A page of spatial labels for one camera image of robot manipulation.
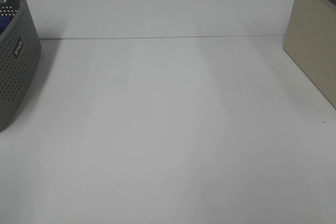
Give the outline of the blue microfibre towel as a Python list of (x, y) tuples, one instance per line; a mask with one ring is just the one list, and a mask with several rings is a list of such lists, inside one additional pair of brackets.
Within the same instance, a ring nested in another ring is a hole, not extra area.
[(0, 35), (5, 31), (7, 26), (12, 21), (12, 16), (1, 16), (0, 17)]

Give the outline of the beige storage box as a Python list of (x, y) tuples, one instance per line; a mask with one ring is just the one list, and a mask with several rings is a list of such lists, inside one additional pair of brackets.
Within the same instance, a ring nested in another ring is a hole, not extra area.
[(283, 49), (335, 106), (335, 0), (294, 0)]

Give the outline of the grey perforated plastic basket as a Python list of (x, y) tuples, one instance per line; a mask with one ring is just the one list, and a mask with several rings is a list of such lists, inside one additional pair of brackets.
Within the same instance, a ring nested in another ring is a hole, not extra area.
[(18, 111), (39, 63), (41, 43), (26, 0), (1, 0), (12, 21), (1, 34), (1, 130)]

